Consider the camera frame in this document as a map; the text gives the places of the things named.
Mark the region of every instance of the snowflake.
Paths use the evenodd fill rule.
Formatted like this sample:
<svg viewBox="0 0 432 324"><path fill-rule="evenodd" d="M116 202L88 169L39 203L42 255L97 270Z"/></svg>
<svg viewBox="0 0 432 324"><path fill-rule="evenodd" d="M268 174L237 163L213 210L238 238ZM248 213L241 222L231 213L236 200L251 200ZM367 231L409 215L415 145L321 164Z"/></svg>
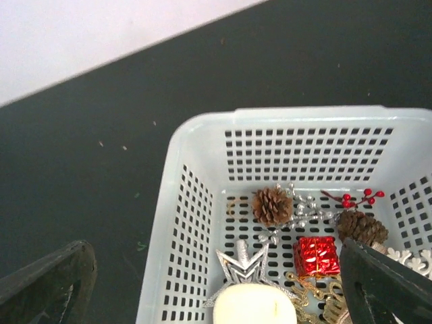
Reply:
<svg viewBox="0 0 432 324"><path fill-rule="evenodd" d="M430 250L422 250L420 252L420 256L426 260L425 262L422 258L411 257L412 252L408 250L400 252L395 251L393 248L389 248L387 250L387 256L413 271L432 279L432 253Z"/></svg>

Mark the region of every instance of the white candle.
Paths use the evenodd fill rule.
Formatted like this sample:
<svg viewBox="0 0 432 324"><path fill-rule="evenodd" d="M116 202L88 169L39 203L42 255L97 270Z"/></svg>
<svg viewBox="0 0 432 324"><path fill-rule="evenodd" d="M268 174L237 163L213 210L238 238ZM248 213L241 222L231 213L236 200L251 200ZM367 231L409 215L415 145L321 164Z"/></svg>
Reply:
<svg viewBox="0 0 432 324"><path fill-rule="evenodd" d="M241 283L217 297L213 324L297 324L297 316L291 300L281 290Z"/></svg>

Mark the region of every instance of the dark floor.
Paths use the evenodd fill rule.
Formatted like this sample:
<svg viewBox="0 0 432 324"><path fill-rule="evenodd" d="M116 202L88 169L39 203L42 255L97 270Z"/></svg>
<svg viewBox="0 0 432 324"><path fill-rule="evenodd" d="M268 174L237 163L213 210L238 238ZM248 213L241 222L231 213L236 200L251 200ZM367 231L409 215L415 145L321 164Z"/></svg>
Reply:
<svg viewBox="0 0 432 324"><path fill-rule="evenodd" d="M87 323L134 323L173 131L238 107L431 108L431 21L425 1L269 1L0 109L0 277L88 240Z"/></svg>

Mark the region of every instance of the star tree topper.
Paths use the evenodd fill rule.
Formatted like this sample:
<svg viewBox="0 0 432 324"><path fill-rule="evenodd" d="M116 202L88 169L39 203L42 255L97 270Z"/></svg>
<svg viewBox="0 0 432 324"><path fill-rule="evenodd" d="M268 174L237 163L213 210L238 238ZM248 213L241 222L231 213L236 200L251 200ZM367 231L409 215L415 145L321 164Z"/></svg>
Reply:
<svg viewBox="0 0 432 324"><path fill-rule="evenodd" d="M285 289L265 277L265 267L267 265L267 253L269 252L270 242L265 242L264 246L252 257L248 255L248 244L245 240L236 242L238 260L227 256L216 250L217 258L221 263L226 282L214 295L203 304L203 307L215 306L215 300L226 288L236 284L256 283L267 284L281 290L290 298L298 298L295 293Z"/></svg>

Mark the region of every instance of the black object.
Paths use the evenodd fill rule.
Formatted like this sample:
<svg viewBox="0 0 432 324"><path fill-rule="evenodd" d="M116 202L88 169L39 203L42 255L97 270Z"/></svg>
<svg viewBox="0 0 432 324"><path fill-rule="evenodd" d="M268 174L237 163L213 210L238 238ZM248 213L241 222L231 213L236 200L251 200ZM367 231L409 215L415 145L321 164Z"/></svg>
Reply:
<svg viewBox="0 0 432 324"><path fill-rule="evenodd" d="M340 265L354 324L432 323L431 280L349 238Z"/></svg>
<svg viewBox="0 0 432 324"><path fill-rule="evenodd" d="M0 323L81 323L96 276L93 247L72 242L0 280Z"/></svg>

